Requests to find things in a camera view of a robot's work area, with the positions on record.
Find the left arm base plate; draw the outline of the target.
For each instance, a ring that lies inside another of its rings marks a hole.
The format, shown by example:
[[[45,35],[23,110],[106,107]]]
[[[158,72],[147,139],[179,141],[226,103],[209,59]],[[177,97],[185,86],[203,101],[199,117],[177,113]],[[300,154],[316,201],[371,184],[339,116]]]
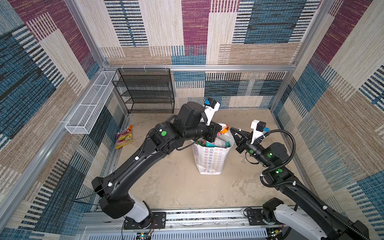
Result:
[[[153,212],[141,223],[135,222],[134,219],[126,218],[123,230],[149,230],[151,228],[164,229],[166,227],[166,220],[166,212]]]

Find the teal mint candy bag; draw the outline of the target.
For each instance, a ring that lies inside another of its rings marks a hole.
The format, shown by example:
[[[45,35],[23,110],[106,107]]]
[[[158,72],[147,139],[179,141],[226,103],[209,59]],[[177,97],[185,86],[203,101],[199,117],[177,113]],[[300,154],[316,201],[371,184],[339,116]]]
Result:
[[[197,141],[197,144],[202,146],[202,147],[217,147],[217,148],[229,148],[231,146],[230,142],[225,142],[224,140],[221,140],[219,138],[216,138],[213,143],[207,142],[206,140],[204,141]]]

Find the white paper bag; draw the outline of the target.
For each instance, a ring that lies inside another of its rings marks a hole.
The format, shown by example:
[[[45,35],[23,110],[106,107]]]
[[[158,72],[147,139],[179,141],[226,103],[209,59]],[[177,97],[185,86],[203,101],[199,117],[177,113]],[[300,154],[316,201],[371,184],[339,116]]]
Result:
[[[221,135],[219,132],[216,138],[230,142],[231,146],[226,149],[202,147],[197,143],[192,146],[195,164],[201,175],[220,175],[223,171],[225,160],[231,148],[235,145],[235,140],[230,133],[230,128],[224,135]]]

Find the orange candy bag front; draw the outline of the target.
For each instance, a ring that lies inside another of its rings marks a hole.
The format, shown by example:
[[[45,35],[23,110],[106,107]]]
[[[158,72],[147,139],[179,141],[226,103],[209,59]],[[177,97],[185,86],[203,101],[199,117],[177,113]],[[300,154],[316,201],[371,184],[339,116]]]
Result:
[[[226,134],[229,131],[229,126],[225,124],[221,124],[222,129],[220,130],[221,135]]]

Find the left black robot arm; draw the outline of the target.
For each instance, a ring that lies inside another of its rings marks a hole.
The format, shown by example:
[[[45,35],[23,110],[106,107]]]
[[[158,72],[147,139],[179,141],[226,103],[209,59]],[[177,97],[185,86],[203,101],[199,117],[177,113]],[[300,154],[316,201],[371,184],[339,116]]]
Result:
[[[177,115],[151,129],[139,149],[114,172],[94,178],[92,186],[100,196],[102,212],[113,219],[128,217],[137,223],[148,220],[152,214],[150,208],[135,200],[130,188],[159,160],[174,150],[183,150],[186,141],[204,139],[212,143],[222,128],[212,120],[219,108],[220,103],[212,98],[203,105],[187,102]]]

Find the orange candy bag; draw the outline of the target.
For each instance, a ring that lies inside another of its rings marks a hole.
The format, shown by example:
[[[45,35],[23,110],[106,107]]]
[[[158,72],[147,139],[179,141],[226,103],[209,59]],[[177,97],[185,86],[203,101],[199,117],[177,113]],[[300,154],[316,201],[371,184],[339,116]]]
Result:
[[[229,131],[229,126],[225,124],[221,124],[222,129],[220,130],[221,135],[226,134]]]
[[[133,138],[133,126],[129,125],[128,127],[123,128],[117,133],[117,139],[115,144],[115,149],[120,149],[125,145],[129,144]]]

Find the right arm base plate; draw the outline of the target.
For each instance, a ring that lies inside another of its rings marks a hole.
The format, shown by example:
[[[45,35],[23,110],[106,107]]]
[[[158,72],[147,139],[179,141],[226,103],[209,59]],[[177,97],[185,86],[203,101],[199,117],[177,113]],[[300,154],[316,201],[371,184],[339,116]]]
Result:
[[[275,222],[267,222],[264,220],[264,215],[262,214],[263,209],[255,209],[255,208],[245,208],[243,210],[243,215],[249,222],[250,226],[275,226],[275,227],[287,227],[278,221]]]

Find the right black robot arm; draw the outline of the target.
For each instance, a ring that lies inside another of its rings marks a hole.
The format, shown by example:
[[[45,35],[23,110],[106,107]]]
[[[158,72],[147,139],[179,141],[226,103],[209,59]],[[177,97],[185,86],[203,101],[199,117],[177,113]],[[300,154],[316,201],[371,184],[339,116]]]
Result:
[[[253,133],[236,128],[231,128],[230,132],[235,139],[236,150],[239,153],[249,153],[257,163],[265,167],[260,175],[262,185],[280,191],[308,215],[306,218],[281,200],[273,198],[263,205],[265,222],[284,224],[308,240],[369,239],[369,230],[362,222],[353,222],[338,213],[286,167],[296,152],[296,141],[291,133],[284,130],[267,131],[261,127],[257,127]],[[286,147],[281,143],[273,143],[267,148],[261,145],[262,140],[274,133],[282,133],[291,139],[291,154],[287,153]]]

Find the aluminium mounting rail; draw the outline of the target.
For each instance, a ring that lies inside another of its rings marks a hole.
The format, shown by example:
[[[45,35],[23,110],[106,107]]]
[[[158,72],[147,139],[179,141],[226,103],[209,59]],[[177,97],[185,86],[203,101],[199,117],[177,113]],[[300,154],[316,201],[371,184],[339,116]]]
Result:
[[[84,214],[77,240],[308,240],[290,227],[250,226],[245,208],[153,210],[166,212],[164,229],[123,230],[125,218],[113,220],[102,212]],[[308,217],[303,210],[295,212]]]

